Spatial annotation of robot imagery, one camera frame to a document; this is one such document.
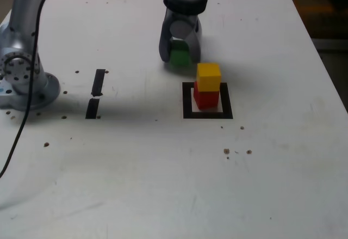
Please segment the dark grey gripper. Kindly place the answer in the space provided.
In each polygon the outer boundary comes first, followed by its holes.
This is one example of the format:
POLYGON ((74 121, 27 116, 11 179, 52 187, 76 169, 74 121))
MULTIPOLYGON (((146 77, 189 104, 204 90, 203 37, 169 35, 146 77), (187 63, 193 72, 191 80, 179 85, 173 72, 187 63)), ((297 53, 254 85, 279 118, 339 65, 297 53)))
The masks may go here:
POLYGON ((197 15, 183 15, 168 8, 166 9, 159 41, 159 54, 165 63, 168 63, 170 60, 170 40, 172 36, 184 41, 193 63, 201 61, 202 29, 197 15))

